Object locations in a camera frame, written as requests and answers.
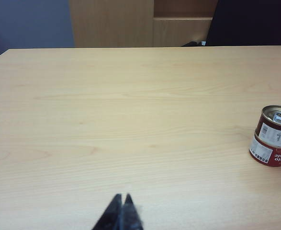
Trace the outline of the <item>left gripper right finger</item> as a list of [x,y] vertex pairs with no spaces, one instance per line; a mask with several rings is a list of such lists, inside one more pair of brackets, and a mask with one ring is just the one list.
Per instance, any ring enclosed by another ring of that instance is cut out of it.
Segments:
[[122,229],[123,230],[143,230],[142,221],[133,203],[130,194],[127,194],[122,206]]

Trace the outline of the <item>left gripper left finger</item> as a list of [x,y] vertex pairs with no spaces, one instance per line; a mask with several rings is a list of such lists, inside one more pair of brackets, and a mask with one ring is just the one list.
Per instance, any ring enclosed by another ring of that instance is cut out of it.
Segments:
[[92,230],[118,230],[121,209],[122,195],[116,194],[112,198]]

